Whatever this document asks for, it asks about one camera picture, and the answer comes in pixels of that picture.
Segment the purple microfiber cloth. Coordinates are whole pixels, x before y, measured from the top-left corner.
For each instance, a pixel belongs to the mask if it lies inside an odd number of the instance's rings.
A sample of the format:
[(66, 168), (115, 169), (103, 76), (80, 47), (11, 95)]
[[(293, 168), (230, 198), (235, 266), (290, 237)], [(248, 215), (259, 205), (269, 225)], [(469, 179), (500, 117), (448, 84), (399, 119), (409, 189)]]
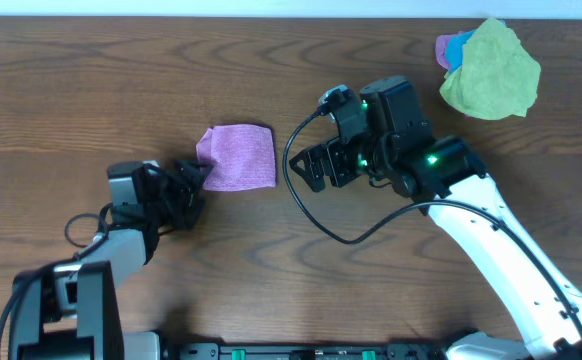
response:
[(210, 165), (203, 189), (238, 192), (276, 186), (272, 131), (252, 124), (208, 128), (196, 144), (199, 162)]

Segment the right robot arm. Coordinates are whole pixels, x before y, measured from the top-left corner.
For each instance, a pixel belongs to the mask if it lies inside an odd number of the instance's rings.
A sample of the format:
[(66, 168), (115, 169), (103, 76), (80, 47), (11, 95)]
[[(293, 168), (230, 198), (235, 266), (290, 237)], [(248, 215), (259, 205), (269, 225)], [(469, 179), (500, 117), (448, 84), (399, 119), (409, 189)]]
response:
[(473, 332), (442, 349), (446, 359), (582, 359), (582, 292), (518, 222), (483, 161), (456, 136), (437, 138), (402, 76), (360, 91), (344, 85), (319, 99), (335, 137), (285, 155), (285, 174), (315, 192), (367, 176), (390, 186), (444, 230), (498, 295), (519, 341)]

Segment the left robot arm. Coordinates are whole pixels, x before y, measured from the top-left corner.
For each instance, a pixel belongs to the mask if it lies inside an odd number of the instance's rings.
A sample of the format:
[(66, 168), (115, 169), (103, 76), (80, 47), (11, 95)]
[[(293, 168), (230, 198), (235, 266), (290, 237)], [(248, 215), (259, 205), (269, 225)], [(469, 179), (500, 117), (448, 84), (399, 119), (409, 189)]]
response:
[(126, 333), (116, 289), (153, 257), (162, 236), (190, 230), (211, 171), (176, 160), (130, 161), (107, 169), (111, 200), (91, 219), (91, 244), (67, 259), (23, 271), (0, 315), (0, 356), (10, 359), (160, 359), (155, 331)]

